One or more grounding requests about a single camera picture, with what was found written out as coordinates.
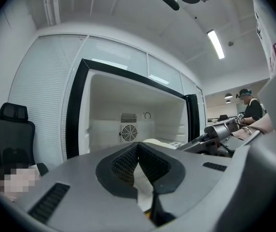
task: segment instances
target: pixelated blur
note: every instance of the pixelated blur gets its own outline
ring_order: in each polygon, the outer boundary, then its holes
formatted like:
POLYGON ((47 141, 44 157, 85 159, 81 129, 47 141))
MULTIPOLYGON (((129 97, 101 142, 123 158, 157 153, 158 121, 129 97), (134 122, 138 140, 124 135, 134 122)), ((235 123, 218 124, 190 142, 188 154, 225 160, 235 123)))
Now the pixelated blur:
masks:
POLYGON ((11 174, 0 177, 0 193, 15 201, 23 192, 28 192, 40 180, 37 168, 11 169, 11 174))

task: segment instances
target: frosted glass panel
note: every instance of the frosted glass panel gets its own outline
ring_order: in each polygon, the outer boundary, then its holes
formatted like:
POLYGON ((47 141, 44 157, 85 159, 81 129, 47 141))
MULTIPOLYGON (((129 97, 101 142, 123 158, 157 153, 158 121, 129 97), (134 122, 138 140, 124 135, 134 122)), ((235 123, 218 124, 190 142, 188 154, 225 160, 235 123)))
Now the frosted glass panel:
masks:
POLYGON ((180 72, 149 55, 149 78, 183 94, 180 72))
POLYGON ((148 77, 147 54, 134 48, 90 37, 78 57, 108 64, 148 77))
POLYGON ((196 84, 183 74, 181 74, 181 77, 182 77, 184 94, 185 95, 196 94, 196 84))
POLYGON ((199 88, 197 88, 197 100, 199 109, 200 130, 204 130, 206 127, 205 103, 202 91, 199 88))
POLYGON ((10 92, 9 102, 28 108, 28 119, 36 127, 34 159, 48 169, 67 159, 61 147, 63 92, 84 40, 62 35, 38 38, 23 58, 10 92))

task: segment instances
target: fan grille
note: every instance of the fan grille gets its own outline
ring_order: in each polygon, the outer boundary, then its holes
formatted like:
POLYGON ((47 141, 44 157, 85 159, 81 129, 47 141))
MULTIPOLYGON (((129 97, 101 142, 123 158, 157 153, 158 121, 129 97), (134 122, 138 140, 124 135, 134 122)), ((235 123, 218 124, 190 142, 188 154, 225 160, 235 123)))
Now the fan grille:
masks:
POLYGON ((137 134, 137 129, 133 125, 125 126, 122 131, 122 137, 125 141, 128 142, 133 141, 136 138, 137 134))

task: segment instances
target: fluorescent ceiling light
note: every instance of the fluorescent ceiling light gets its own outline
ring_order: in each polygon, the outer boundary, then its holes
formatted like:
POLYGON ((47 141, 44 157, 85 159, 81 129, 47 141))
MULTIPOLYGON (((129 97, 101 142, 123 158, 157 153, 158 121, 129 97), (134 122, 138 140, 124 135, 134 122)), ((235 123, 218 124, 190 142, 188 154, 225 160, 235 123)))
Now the fluorescent ceiling light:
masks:
POLYGON ((162 78, 159 78, 157 76, 154 76, 154 75, 150 75, 149 78, 152 78, 153 80, 155 81, 158 81, 158 82, 161 82, 163 84, 168 84, 169 82, 167 82, 166 80, 162 79, 162 78))
POLYGON ((126 70, 127 67, 128 67, 128 66, 123 65, 123 64, 117 64, 117 63, 113 63, 113 62, 105 61, 105 60, 101 60, 101 59, 96 59, 96 58, 93 58, 92 60, 93 60, 93 61, 96 61, 96 62, 99 62, 99 63, 103 63, 103 64, 109 64, 109 65, 111 65, 111 66, 120 68, 120 69, 122 69, 122 70, 126 70))
POLYGON ((209 36, 210 40, 212 41, 214 48, 217 52, 217 55, 219 55, 219 58, 222 59, 225 57, 223 49, 221 47, 221 43, 215 33, 214 30, 210 31, 209 33, 207 33, 207 35, 209 36))

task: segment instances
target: black office chair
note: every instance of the black office chair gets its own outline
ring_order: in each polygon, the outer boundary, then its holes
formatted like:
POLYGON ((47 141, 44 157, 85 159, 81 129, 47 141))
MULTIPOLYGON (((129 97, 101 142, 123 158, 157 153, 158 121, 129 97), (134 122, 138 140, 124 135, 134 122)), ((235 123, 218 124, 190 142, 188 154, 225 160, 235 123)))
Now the black office chair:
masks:
MULTIPOLYGON (((0 109, 0 169, 10 174, 11 169, 35 165, 33 141, 35 125, 28 121, 26 106, 4 103, 0 109)), ((48 172, 43 163, 36 164, 43 176, 48 172)))

